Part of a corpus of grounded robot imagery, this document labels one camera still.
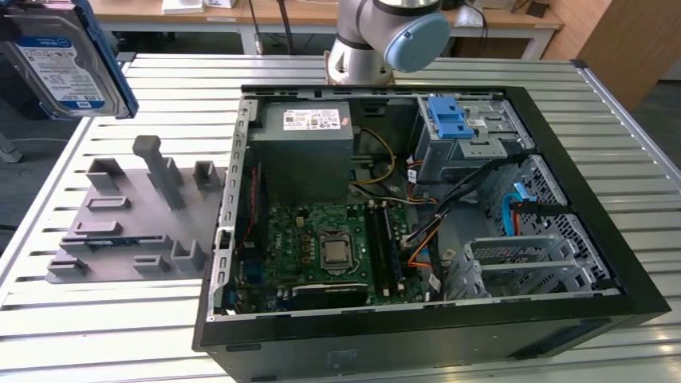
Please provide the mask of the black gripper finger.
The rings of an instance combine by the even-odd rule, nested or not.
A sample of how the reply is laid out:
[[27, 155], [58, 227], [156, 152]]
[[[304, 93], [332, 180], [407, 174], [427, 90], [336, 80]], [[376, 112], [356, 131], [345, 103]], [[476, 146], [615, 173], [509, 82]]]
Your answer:
[[0, 16], [0, 40], [16, 41], [20, 38], [20, 28], [8, 14]]

